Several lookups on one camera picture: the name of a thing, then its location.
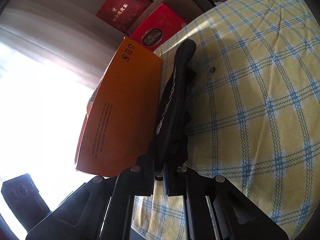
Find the black garment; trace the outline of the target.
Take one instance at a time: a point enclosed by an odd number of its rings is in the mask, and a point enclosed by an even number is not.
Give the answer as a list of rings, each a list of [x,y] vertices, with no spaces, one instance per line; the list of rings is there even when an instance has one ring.
[[[180,166],[188,157],[187,126],[190,115],[186,108],[187,98],[195,81],[196,73],[190,66],[196,43],[183,41],[176,50],[174,68],[165,85],[158,107],[155,129],[155,174],[166,166]]]

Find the beige curtain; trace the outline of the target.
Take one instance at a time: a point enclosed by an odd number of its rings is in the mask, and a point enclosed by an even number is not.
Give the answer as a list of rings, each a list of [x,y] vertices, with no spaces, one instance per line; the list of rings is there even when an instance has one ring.
[[[106,0],[1,0],[1,45],[95,88],[124,35],[96,14]]]

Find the red gift bag Chinese text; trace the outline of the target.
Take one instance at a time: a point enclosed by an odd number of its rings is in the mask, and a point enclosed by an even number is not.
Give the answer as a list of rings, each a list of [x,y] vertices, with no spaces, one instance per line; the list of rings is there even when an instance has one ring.
[[[106,0],[96,16],[127,34],[136,20],[152,4],[151,0]]]

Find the large brown carton behind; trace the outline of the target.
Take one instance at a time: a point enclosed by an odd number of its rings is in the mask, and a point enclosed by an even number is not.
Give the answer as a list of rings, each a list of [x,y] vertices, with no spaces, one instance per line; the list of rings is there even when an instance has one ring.
[[[131,35],[134,30],[161,4],[169,7],[175,14],[180,16],[186,24],[189,24],[204,12],[215,7],[214,0],[156,0],[140,16],[127,31]]]

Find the red Ferrero Collection box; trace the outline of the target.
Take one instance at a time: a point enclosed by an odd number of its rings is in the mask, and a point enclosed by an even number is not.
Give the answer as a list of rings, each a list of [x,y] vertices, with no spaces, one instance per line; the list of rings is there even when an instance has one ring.
[[[184,26],[186,26],[185,21],[167,5],[161,3],[133,31],[130,38],[144,48],[155,51]]]

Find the orange cardboard box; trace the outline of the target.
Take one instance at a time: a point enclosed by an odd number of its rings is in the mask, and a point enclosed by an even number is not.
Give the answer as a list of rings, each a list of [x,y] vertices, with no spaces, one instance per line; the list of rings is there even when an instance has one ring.
[[[136,163],[153,139],[161,59],[126,37],[87,105],[76,169],[114,177]]]

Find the yellow blue plaid tablecloth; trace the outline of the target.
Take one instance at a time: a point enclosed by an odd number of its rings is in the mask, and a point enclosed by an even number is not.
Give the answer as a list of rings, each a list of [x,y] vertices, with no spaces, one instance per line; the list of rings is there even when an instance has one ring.
[[[221,174],[295,239],[319,204],[319,25],[304,0],[228,0],[156,51],[161,88],[192,39],[186,165]]]

